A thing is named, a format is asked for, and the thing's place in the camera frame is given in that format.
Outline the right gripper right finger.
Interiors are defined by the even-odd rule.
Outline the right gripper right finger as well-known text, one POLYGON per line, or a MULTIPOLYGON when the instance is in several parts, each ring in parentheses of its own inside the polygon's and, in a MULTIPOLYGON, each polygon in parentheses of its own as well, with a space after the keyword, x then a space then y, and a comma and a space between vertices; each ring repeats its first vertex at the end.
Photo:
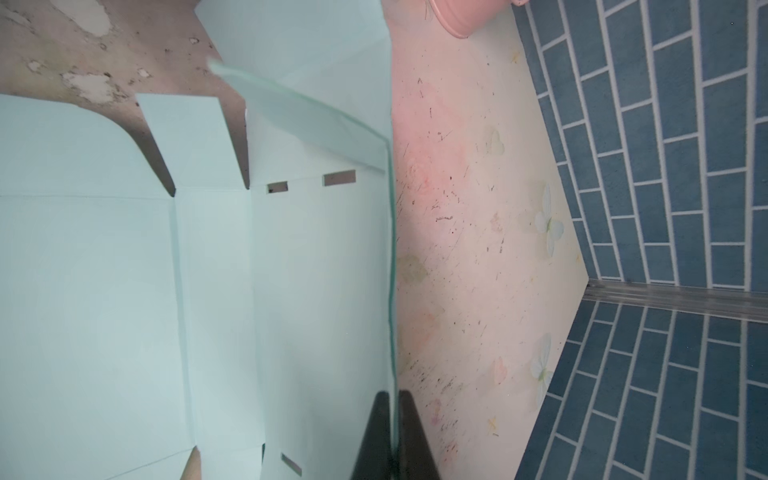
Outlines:
POLYGON ((440 480, 414 397, 407 390, 399 392, 398 478, 440 480))

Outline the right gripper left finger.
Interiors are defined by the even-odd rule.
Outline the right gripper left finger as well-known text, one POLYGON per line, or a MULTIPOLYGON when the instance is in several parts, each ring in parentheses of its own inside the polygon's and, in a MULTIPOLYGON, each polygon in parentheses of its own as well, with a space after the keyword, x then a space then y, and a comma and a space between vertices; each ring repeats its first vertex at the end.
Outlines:
POLYGON ((376 394, 351 480, 390 480, 392 477, 392 444, 390 396, 376 394))

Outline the light blue paper box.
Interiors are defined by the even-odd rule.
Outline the light blue paper box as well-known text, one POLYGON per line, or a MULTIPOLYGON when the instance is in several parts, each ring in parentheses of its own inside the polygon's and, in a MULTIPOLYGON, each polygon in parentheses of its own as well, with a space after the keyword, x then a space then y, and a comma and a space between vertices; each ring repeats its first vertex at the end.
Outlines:
POLYGON ((204 1, 245 103, 136 99, 128 133, 1 99, 1 475, 350 479, 397 380, 392 45, 378 1, 204 1))

